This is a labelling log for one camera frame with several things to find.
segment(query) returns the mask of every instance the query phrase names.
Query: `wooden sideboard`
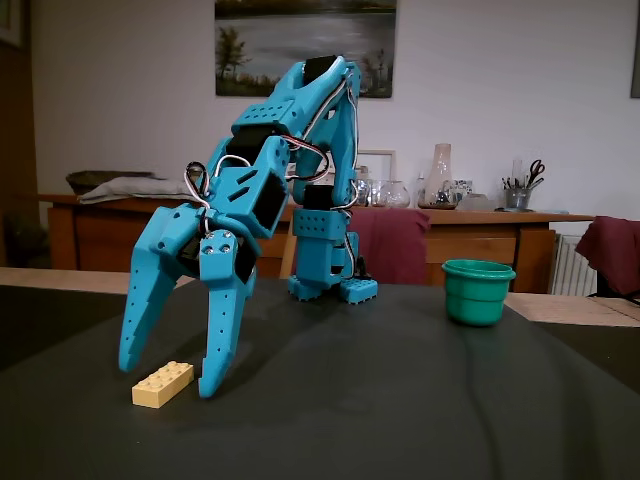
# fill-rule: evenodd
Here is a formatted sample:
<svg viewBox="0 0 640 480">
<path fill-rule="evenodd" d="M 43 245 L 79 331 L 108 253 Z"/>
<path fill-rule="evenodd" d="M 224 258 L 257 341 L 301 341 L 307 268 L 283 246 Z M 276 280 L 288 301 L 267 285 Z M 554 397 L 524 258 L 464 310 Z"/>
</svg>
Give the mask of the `wooden sideboard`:
<svg viewBox="0 0 640 480">
<path fill-rule="evenodd" d="M 39 195 L 51 202 L 49 232 L 53 268 L 126 272 L 133 246 L 160 206 L 182 201 L 130 198 L 81 205 L 72 195 Z M 292 206 L 287 206 L 276 233 L 260 240 L 260 276 L 277 277 L 287 240 Z M 431 219 L 427 239 L 428 285 L 442 285 L 441 265 L 451 258 L 490 260 L 513 265 L 514 292 L 547 293 L 553 266 L 555 232 L 551 222 L 588 222 L 587 215 L 548 213 L 458 212 L 425 210 Z"/>
</svg>

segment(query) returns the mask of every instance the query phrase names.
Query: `robotic arm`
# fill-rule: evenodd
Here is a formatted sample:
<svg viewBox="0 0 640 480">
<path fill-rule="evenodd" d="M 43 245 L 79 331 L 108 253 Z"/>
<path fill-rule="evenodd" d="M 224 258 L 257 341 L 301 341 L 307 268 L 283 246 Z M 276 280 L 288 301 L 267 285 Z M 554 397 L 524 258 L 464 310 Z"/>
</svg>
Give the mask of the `robotic arm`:
<svg viewBox="0 0 640 480">
<path fill-rule="evenodd" d="M 271 238 L 289 196 L 303 208 L 293 216 L 298 237 L 296 275 L 289 291 L 310 300 L 340 285 L 359 303 L 377 294 L 377 283 L 358 276 L 358 237 L 347 233 L 355 203 L 358 67 L 342 57 L 295 64 L 262 104 L 250 106 L 231 127 L 206 168 L 191 163 L 185 181 L 201 207 L 159 208 L 131 259 L 131 280 L 120 338 L 119 364 L 137 364 L 149 332 L 182 275 L 209 288 L 207 354 L 201 397 L 213 395 L 235 355 L 245 301 L 256 279 L 261 250 Z M 331 152 L 334 185 L 314 185 L 326 175 Z M 286 176 L 289 163 L 295 175 Z M 199 184 L 191 174 L 200 174 Z"/>
</svg>

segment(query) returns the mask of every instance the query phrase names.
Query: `glass vase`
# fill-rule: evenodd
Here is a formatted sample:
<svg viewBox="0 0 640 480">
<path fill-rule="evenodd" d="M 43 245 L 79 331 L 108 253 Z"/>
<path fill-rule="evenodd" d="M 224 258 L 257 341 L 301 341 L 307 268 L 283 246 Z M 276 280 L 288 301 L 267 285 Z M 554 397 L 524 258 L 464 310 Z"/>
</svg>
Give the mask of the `glass vase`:
<svg viewBox="0 0 640 480">
<path fill-rule="evenodd" d="M 424 184 L 424 193 L 420 192 L 419 203 L 421 207 L 428 207 L 436 203 L 448 203 L 446 195 L 443 195 L 445 182 L 453 183 L 451 176 L 451 144 L 439 143 L 433 153 L 431 172 Z"/>
<path fill-rule="evenodd" d="M 404 182 L 399 180 L 386 182 L 382 188 L 382 195 L 385 197 L 387 207 L 407 208 L 411 203 L 409 191 L 404 186 Z"/>
</svg>

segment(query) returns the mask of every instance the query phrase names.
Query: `white radiator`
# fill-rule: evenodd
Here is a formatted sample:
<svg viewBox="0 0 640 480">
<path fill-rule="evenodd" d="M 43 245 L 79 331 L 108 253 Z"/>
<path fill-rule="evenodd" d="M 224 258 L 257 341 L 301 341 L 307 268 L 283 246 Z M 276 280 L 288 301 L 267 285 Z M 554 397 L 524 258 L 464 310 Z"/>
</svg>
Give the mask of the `white radiator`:
<svg viewBox="0 0 640 480">
<path fill-rule="evenodd" d="M 579 236 L 558 235 L 556 240 L 556 265 L 553 273 L 552 295 L 586 297 L 597 289 L 596 271 L 587 260 L 576 253 Z"/>
</svg>

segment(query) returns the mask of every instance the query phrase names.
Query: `green cup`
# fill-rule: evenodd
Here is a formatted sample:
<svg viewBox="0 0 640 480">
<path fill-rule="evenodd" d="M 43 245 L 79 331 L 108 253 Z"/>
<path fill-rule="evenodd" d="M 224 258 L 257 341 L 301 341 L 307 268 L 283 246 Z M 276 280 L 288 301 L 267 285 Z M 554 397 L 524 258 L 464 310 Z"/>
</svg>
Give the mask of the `green cup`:
<svg viewBox="0 0 640 480">
<path fill-rule="evenodd" d="M 481 260 L 449 260 L 446 273 L 447 314 L 454 320 L 484 327 L 502 317 L 509 282 L 516 272 L 508 265 Z"/>
</svg>

